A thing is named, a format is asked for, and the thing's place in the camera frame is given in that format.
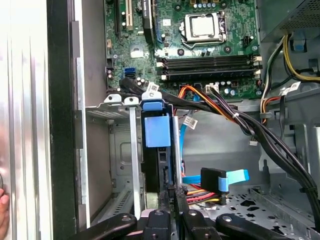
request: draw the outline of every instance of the ventilation holes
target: ventilation holes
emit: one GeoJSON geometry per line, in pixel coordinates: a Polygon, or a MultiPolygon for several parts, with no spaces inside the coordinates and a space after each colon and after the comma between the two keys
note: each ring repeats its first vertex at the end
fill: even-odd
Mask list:
{"type": "Polygon", "coordinates": [[[292,18],[283,24],[281,30],[320,27],[320,1],[310,0],[292,18]]]}
{"type": "Polygon", "coordinates": [[[122,207],[125,205],[126,201],[128,200],[128,197],[130,196],[132,191],[128,190],[125,195],[123,196],[121,202],[119,203],[119,205],[117,206],[117,208],[115,209],[114,213],[113,213],[113,216],[114,215],[117,215],[120,210],[122,209],[122,207]]]}

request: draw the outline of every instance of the ram slot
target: ram slot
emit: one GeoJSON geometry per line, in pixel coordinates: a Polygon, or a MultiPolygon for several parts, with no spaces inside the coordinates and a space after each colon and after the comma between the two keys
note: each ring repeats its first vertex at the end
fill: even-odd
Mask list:
{"type": "Polygon", "coordinates": [[[166,59],[158,58],[161,70],[157,74],[162,80],[192,81],[212,78],[252,77],[262,68],[254,63],[252,55],[166,59]]]}
{"type": "Polygon", "coordinates": [[[125,0],[126,29],[132,31],[134,29],[132,0],[125,0]]]}

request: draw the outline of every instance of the sata port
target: sata port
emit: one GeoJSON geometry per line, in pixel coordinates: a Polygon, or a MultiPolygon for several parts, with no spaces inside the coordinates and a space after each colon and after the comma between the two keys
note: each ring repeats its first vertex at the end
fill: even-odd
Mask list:
{"type": "Polygon", "coordinates": [[[124,73],[125,73],[125,74],[136,73],[136,68],[135,68],[135,67],[126,67],[126,68],[124,69],[124,73]]]}
{"type": "Polygon", "coordinates": [[[135,73],[126,73],[124,76],[126,76],[127,78],[136,78],[135,73]]]}

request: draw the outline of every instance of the blue plastic tab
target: blue plastic tab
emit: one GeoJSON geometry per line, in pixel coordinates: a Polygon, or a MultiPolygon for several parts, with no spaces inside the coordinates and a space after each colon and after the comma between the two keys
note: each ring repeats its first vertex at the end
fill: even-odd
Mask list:
{"type": "Polygon", "coordinates": [[[163,108],[162,102],[160,101],[149,101],[149,102],[145,102],[142,105],[142,109],[145,112],[149,112],[149,111],[161,111],[163,108]]]}
{"type": "Polygon", "coordinates": [[[182,178],[182,183],[184,183],[184,184],[199,184],[199,183],[201,183],[201,175],[184,176],[182,178]]]}
{"type": "Polygon", "coordinates": [[[219,183],[219,191],[221,192],[229,192],[229,181],[228,177],[218,177],[218,183],[219,183]]]}
{"type": "Polygon", "coordinates": [[[229,179],[229,185],[250,180],[249,173],[248,173],[247,169],[228,171],[226,173],[226,176],[229,179]]]}
{"type": "Polygon", "coordinates": [[[147,148],[171,146],[169,116],[146,117],[144,130],[147,148]]]}

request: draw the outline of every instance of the pcie slot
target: pcie slot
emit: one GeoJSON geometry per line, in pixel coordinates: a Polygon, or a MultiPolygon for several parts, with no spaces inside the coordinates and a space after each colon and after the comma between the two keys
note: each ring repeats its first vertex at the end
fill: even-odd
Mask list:
{"type": "Polygon", "coordinates": [[[132,0],[125,0],[126,29],[132,31],[134,29],[132,0]]]}
{"type": "Polygon", "coordinates": [[[114,0],[114,30],[115,35],[120,38],[121,30],[120,30],[120,0],[114,0]]]}

